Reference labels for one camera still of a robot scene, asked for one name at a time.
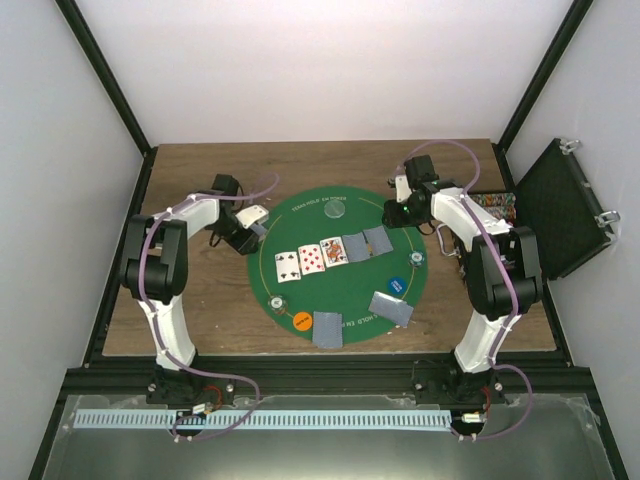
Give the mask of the blue playing card deck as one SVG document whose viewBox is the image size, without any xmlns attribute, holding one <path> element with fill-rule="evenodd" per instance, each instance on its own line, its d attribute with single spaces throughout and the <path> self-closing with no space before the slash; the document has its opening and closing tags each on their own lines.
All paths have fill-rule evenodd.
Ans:
<svg viewBox="0 0 640 480">
<path fill-rule="evenodd" d="M 252 224 L 250 226 L 250 230 L 257 235 L 259 241 L 263 241 L 268 232 L 268 229 L 264 227 L 262 224 Z"/>
</svg>

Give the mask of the stack of poker chips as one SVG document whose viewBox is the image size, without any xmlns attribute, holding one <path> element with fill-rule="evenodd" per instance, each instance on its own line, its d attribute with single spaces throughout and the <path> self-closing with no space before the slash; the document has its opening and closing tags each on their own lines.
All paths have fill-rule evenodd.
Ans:
<svg viewBox="0 0 640 480">
<path fill-rule="evenodd" d="M 286 312 L 287 302 L 280 295 L 273 295 L 268 301 L 269 308 L 276 315 L 282 315 Z"/>
</svg>

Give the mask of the blue small blind button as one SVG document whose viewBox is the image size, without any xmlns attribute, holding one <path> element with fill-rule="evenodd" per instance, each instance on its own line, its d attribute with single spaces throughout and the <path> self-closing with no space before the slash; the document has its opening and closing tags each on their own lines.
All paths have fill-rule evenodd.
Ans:
<svg viewBox="0 0 640 480">
<path fill-rule="evenodd" d="M 388 280 L 387 289 L 392 295 L 403 295 L 407 290 L 407 283 L 402 277 L 395 276 Z"/>
</svg>

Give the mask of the clear dealer button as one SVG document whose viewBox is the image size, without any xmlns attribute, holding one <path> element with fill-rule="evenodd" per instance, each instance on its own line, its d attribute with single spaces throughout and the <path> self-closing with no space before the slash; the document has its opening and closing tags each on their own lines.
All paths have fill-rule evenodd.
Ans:
<svg viewBox="0 0 640 480">
<path fill-rule="evenodd" d="M 330 199 L 324 205 L 324 214 L 330 219 L 339 219 L 346 212 L 345 204 L 338 199 Z"/>
</svg>

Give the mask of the orange big blind button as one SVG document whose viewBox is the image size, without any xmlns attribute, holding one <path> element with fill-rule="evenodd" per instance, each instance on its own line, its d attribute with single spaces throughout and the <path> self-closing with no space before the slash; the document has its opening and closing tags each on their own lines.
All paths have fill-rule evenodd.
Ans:
<svg viewBox="0 0 640 480">
<path fill-rule="evenodd" d="M 292 317 L 292 325 L 296 331 L 309 331 L 313 326 L 313 315 L 305 311 L 297 312 Z"/>
</svg>

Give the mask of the dealt cards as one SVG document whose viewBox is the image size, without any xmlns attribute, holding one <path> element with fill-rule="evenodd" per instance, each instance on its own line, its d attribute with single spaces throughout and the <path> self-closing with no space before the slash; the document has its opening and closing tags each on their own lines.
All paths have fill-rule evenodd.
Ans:
<svg viewBox="0 0 640 480">
<path fill-rule="evenodd" d="M 342 315 L 336 312 L 314 311 L 312 343 L 322 349 L 342 348 Z"/>
<path fill-rule="evenodd" d="M 414 308 L 402 299 L 375 291 L 368 310 L 370 313 L 387 319 L 401 328 L 407 328 Z"/>
</svg>

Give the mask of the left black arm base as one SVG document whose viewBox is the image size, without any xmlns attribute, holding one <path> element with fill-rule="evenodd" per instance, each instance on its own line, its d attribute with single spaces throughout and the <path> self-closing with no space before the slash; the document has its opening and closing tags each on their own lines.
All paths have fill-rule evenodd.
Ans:
<svg viewBox="0 0 640 480">
<path fill-rule="evenodd" d="M 234 399 L 234 388 L 234 381 L 157 368 L 148 385 L 146 399 L 149 404 L 193 406 L 211 402 L 229 405 Z"/>
</svg>

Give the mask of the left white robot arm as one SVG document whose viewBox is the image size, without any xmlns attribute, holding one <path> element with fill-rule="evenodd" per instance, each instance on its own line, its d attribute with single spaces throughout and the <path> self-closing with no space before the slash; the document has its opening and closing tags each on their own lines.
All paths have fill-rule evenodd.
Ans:
<svg viewBox="0 0 640 480">
<path fill-rule="evenodd" d="M 181 403 L 196 402 L 203 377 L 190 370 L 196 358 L 185 320 L 182 294 L 189 272 L 189 240 L 201 231 L 225 242 L 241 256 L 254 254 L 265 236 L 269 211 L 258 200 L 275 188 L 245 193 L 225 174 L 212 187 L 190 193 L 180 203 L 128 221 L 119 281 L 145 313 L 156 348 L 156 364 L 175 372 L 170 393 Z"/>
</svg>

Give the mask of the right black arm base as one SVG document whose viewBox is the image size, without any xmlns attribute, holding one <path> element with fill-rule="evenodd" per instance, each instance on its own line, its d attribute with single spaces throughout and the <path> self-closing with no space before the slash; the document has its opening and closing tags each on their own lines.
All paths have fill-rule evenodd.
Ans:
<svg viewBox="0 0 640 480">
<path fill-rule="evenodd" d="M 411 385 L 420 403 L 476 404 L 485 399 L 482 392 L 495 379 L 495 371 L 464 373 L 454 367 L 417 369 L 413 372 Z"/>
</svg>

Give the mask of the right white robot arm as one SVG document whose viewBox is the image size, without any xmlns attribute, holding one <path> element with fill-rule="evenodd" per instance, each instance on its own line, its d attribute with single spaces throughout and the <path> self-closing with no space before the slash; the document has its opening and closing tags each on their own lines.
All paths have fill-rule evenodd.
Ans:
<svg viewBox="0 0 640 480">
<path fill-rule="evenodd" d="M 514 227 L 478 205 L 468 191 L 436 174 L 429 156 L 406 160 L 392 181 L 396 198 L 384 204 L 389 228 L 418 227 L 431 221 L 458 240 L 472 316 L 454 349 L 459 368 L 444 378 L 447 396 L 458 403 L 480 390 L 477 374 L 495 366 L 504 337 L 542 295 L 535 233 Z"/>
</svg>

